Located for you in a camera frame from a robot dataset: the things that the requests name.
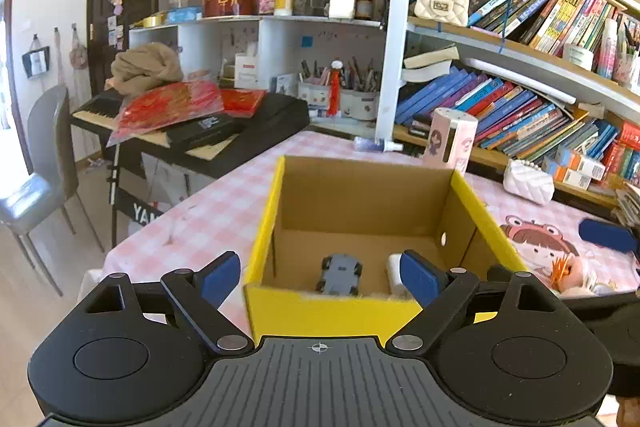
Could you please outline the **white small box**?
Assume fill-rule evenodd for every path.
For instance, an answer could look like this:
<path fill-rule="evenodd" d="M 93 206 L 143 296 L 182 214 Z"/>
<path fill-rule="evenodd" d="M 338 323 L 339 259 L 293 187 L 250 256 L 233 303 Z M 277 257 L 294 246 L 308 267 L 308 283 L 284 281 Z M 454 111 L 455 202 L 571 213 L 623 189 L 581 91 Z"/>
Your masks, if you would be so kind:
<path fill-rule="evenodd" d="M 391 254 L 387 259 L 386 273 L 388 278 L 388 285 L 390 285 L 390 295 L 402 300 L 409 300 L 412 298 L 410 291 L 402 283 L 400 274 L 400 260 L 402 254 Z"/>

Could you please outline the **pink plush pig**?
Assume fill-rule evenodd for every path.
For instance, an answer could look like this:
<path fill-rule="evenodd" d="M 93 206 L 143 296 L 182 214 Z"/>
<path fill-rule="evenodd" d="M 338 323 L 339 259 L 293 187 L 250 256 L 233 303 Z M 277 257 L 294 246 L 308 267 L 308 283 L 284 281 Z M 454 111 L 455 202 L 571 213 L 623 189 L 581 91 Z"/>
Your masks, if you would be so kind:
<path fill-rule="evenodd" d="M 552 261 L 550 283 L 561 299 L 597 297 L 598 274 L 583 257 L 564 255 Z"/>

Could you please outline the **grey toy car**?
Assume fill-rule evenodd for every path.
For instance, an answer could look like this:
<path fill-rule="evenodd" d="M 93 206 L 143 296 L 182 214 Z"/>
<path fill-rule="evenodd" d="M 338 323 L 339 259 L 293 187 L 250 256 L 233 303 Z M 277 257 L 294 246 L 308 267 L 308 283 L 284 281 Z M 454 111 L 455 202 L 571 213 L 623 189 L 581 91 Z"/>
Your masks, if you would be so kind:
<path fill-rule="evenodd" d="M 329 296 L 358 296 L 361 274 L 362 264 L 355 257 L 344 254 L 324 257 L 316 291 Z"/>

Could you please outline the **stack of magazines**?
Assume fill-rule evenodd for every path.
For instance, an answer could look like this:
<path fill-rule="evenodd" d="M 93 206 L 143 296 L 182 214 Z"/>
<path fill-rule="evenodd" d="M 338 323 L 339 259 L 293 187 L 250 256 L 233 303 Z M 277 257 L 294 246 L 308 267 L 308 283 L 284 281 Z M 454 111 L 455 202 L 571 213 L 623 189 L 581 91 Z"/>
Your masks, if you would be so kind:
<path fill-rule="evenodd" d="M 638 228 L 640 225 L 640 198 L 638 187 L 625 183 L 615 190 L 617 207 L 613 215 L 623 227 Z"/>

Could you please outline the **orange white book box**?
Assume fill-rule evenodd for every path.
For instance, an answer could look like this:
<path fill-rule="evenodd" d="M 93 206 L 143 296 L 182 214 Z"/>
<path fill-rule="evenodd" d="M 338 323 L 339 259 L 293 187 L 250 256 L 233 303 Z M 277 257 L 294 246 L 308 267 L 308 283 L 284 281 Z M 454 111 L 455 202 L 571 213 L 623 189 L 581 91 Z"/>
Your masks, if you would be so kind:
<path fill-rule="evenodd" d="M 605 167 L 599 161 L 567 147 L 559 147 L 554 156 L 545 157 L 542 170 L 555 182 L 581 190 L 587 190 L 593 181 L 600 182 L 605 174 Z"/>

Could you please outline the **yellow cardboard box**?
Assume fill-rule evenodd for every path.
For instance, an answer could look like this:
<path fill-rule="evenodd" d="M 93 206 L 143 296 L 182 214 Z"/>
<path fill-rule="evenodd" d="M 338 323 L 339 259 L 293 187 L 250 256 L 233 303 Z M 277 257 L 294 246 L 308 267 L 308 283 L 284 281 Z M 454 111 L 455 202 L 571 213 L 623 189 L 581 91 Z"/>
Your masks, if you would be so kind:
<path fill-rule="evenodd" d="M 412 249 L 484 279 L 523 261 L 456 170 L 283 156 L 244 275 L 250 330 L 265 336 L 390 339 L 421 310 L 390 295 L 386 263 Z M 359 295 L 317 293 L 324 257 L 362 264 Z"/>

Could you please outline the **white quilted pouch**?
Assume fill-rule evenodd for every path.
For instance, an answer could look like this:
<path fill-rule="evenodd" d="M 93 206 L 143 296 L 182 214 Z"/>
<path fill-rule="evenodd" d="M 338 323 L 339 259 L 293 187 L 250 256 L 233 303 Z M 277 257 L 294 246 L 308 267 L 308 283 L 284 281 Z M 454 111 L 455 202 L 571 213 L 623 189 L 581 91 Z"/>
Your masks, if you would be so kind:
<path fill-rule="evenodd" d="M 503 188 L 510 194 L 544 206 L 552 201 L 554 181 L 531 161 L 510 159 L 503 173 Z"/>

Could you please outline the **pink cylindrical container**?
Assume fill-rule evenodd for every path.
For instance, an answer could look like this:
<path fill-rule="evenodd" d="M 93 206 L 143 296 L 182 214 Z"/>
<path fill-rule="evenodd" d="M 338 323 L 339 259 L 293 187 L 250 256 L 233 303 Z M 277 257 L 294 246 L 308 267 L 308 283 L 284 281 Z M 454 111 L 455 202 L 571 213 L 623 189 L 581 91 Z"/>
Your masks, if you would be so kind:
<path fill-rule="evenodd" d="M 461 110 L 439 107 L 432 114 L 423 165 L 465 174 L 477 132 L 478 120 Z"/>

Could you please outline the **grey chair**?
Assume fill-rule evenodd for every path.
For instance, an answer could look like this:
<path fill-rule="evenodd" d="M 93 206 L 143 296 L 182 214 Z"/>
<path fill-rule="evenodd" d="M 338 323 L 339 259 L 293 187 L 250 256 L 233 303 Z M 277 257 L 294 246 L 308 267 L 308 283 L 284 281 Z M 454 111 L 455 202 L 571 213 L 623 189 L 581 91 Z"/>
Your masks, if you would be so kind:
<path fill-rule="evenodd" d="M 63 291 L 42 260 L 30 233 L 55 211 L 73 223 L 65 204 L 78 199 L 79 178 L 70 131 L 70 96 L 65 86 L 43 92 L 27 119 L 27 145 L 34 171 L 1 199 L 1 224 L 9 229 L 32 269 L 39 269 L 58 295 Z"/>

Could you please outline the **red paper packet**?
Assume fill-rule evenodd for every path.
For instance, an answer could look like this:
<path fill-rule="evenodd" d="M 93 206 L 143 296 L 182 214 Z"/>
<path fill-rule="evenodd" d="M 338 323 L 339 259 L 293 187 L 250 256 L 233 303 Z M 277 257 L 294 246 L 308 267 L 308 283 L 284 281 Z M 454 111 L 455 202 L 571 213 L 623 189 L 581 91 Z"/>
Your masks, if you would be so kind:
<path fill-rule="evenodd" d="M 171 82 L 122 104 L 107 145 L 218 114 L 250 118 L 265 95 L 264 90 L 220 89 L 208 80 Z"/>

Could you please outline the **white pen holder cup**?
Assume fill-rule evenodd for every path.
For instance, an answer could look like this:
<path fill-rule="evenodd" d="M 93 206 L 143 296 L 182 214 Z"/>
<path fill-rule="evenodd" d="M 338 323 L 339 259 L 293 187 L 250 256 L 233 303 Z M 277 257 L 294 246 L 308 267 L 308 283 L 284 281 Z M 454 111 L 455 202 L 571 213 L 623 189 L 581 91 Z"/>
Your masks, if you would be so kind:
<path fill-rule="evenodd" d="M 378 117 L 378 92 L 342 90 L 340 98 L 341 115 L 359 121 L 375 121 Z"/>

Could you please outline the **red tassel figurine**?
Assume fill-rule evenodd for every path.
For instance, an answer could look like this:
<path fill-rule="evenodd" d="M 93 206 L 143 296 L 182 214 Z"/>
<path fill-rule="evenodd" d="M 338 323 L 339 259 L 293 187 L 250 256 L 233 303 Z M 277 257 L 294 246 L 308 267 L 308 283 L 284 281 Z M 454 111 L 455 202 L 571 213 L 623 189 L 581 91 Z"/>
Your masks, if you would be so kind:
<path fill-rule="evenodd" d="M 340 90 L 341 90 L 341 72 L 343 69 L 343 63 L 339 60 L 335 60 L 331 63 L 330 77 L 329 77 L 329 107 L 328 116 L 335 117 L 340 110 Z"/>

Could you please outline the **beige folded cloth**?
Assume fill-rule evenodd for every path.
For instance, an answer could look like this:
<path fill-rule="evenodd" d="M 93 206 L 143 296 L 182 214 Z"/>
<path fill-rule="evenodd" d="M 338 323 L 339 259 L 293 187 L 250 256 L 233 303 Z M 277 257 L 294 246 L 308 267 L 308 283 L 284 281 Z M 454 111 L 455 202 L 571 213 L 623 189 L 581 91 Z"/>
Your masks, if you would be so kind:
<path fill-rule="evenodd" d="M 183 78 L 177 52 L 166 44 L 150 42 L 115 55 L 105 89 L 138 96 L 164 82 L 180 82 Z"/>

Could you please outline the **wooden bookshelf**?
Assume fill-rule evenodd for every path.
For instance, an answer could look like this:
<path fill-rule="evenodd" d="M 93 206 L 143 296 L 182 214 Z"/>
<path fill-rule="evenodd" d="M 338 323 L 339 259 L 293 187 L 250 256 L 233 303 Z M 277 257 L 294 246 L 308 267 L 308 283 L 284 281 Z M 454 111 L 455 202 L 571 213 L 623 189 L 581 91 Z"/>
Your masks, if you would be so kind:
<path fill-rule="evenodd" d="M 639 15 L 639 0 L 614 1 L 628 9 L 633 16 Z M 463 58 L 475 58 L 499 66 L 503 72 L 510 70 L 536 79 L 546 86 L 570 93 L 582 102 L 601 103 L 614 121 L 625 119 L 634 124 L 639 122 L 639 95 L 612 80 L 521 43 L 501 40 L 471 28 L 439 26 L 427 20 L 417 20 L 409 15 L 409 0 L 390 0 L 381 98 L 375 128 L 378 138 L 390 139 L 395 130 L 400 71 L 409 31 L 430 37 L 436 43 L 451 41 L 458 46 Z"/>

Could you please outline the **white shelf unit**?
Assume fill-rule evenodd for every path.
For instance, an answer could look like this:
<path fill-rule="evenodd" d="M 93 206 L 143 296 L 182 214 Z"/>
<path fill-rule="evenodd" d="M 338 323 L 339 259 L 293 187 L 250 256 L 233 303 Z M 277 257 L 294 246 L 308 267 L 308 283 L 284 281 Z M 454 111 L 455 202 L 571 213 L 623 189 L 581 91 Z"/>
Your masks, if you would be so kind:
<path fill-rule="evenodd" d="M 380 92 L 385 35 L 370 20 L 318 16 L 226 16 L 130 31 L 130 44 L 173 48 L 184 75 L 230 81 L 244 90 L 300 98 L 312 124 L 371 138 L 375 121 L 328 116 L 331 63 L 343 63 L 341 90 Z"/>

